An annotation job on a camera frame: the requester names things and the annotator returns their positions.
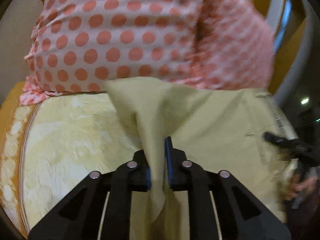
light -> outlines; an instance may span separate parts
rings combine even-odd
[[[302,105],[305,105],[306,103],[308,103],[309,102],[309,98],[305,98],[305,99],[303,99],[302,101],[301,101],[301,104]]]

silver rivet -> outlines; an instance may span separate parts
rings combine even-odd
[[[185,168],[189,168],[192,166],[192,162],[191,161],[183,161],[182,166]]]
[[[130,162],[127,163],[127,166],[128,166],[129,168],[135,168],[135,167],[138,166],[138,164],[137,164],[137,162],[135,162],[135,161],[130,161]]]
[[[220,176],[223,178],[228,178],[230,173],[228,171],[220,171]]]
[[[89,176],[90,176],[91,179],[97,179],[97,178],[100,177],[100,172],[92,171]]]

mattress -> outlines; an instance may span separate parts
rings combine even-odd
[[[278,132],[267,92],[130,78],[106,82],[108,93],[19,106],[22,86],[0,111],[0,203],[25,237],[88,173],[114,171],[143,148],[152,189],[132,195],[131,239],[188,239],[187,193],[173,193],[163,177],[165,136],[205,170],[229,170],[285,219],[278,188],[285,165],[261,140],[264,131]]]

yellow mattress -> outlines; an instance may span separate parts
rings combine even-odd
[[[106,82],[108,93],[19,106],[22,86],[0,110],[0,203],[25,237],[90,171],[114,171],[143,148],[152,189],[132,195],[131,239],[188,239],[187,194],[173,193],[163,177],[166,136],[205,170],[229,170],[284,220],[277,182],[284,163],[261,140],[277,132],[265,91],[130,78]]]

black tool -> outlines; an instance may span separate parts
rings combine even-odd
[[[210,196],[217,209],[222,239],[290,240],[287,227],[228,171],[204,171],[165,139],[168,179],[173,191],[188,191],[190,240],[218,240]]]
[[[96,240],[107,193],[101,239],[129,240],[132,191],[151,188],[143,150],[116,171],[92,171],[30,231],[29,240]]]
[[[298,167],[295,170],[295,174],[299,176],[299,182],[307,179],[310,168],[320,165],[320,150],[299,139],[288,140],[287,138],[276,136],[270,132],[265,132],[263,137],[273,145],[282,149],[288,149],[290,159],[298,158]],[[304,198],[305,192],[299,192],[296,198],[291,200],[289,206],[297,209]]]

